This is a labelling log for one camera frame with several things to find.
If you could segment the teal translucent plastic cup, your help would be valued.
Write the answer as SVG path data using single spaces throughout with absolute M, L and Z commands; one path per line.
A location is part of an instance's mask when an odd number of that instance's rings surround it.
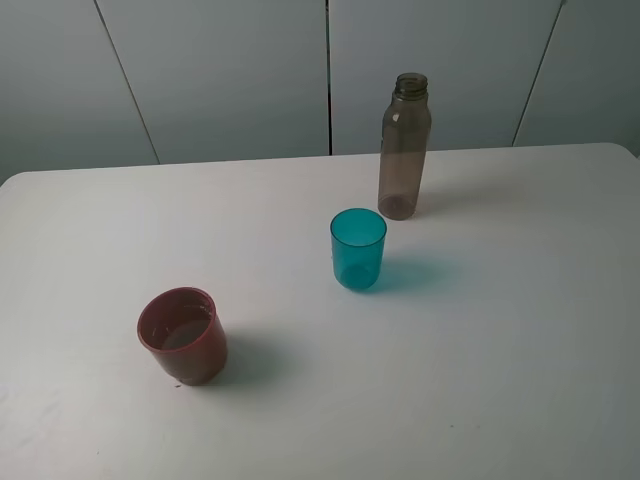
M 330 223 L 335 279 L 345 288 L 366 290 L 379 278 L 387 224 L 376 212 L 351 208 Z

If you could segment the grey translucent plastic bottle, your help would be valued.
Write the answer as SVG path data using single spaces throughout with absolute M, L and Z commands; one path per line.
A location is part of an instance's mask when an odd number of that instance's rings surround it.
M 378 210 L 391 220 L 416 211 L 432 128 L 428 79 L 415 72 L 396 78 L 382 119 Z

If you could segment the red plastic cup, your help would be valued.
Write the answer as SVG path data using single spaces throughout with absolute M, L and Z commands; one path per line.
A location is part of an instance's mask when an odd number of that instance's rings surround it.
M 137 335 L 160 367 L 184 385 L 210 382 L 227 362 L 216 305 L 198 288 L 179 287 L 154 298 L 139 316 Z

